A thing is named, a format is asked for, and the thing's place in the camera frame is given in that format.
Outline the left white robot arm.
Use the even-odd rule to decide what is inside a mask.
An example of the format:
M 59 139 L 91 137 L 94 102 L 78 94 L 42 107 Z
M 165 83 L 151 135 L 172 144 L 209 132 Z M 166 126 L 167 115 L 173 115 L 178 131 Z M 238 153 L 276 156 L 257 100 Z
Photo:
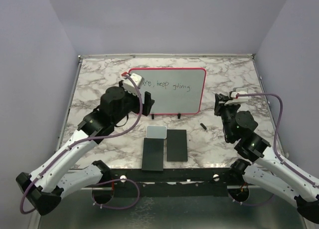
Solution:
M 130 112 L 138 117 L 150 114 L 155 101 L 149 92 L 141 95 L 143 81 L 143 78 L 126 75 L 118 86 L 108 88 L 101 96 L 100 104 L 84 117 L 69 140 L 53 156 L 31 173 L 22 172 L 17 176 L 16 182 L 23 193 L 20 202 L 22 214 L 27 214 L 23 208 L 25 200 L 33 205 L 30 213 L 37 211 L 44 216 L 52 212 L 63 198 L 83 187 L 102 187 L 116 181 L 110 168 L 101 160 L 77 173 L 68 174 L 68 171 L 103 140 L 130 132 L 134 126 L 121 133 L 113 133 Z

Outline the pink framed whiteboard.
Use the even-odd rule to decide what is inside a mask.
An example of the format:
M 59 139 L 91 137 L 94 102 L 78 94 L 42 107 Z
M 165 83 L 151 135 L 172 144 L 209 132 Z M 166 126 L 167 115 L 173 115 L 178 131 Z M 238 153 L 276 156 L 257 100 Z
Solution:
M 141 92 L 155 101 L 152 114 L 197 114 L 200 111 L 206 80 L 204 68 L 132 68 L 144 78 Z

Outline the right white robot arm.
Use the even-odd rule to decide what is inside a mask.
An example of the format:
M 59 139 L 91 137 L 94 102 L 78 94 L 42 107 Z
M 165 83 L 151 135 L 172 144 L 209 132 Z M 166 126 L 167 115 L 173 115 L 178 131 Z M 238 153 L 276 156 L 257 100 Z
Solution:
M 319 222 L 319 180 L 292 163 L 274 142 L 254 131 L 258 123 L 249 111 L 241 111 L 241 104 L 251 94 L 242 89 L 227 95 L 215 94 L 215 116 L 221 117 L 226 143 L 235 144 L 241 156 L 231 165 L 229 179 L 239 185 L 243 181 L 260 186 L 295 207 L 308 221 Z

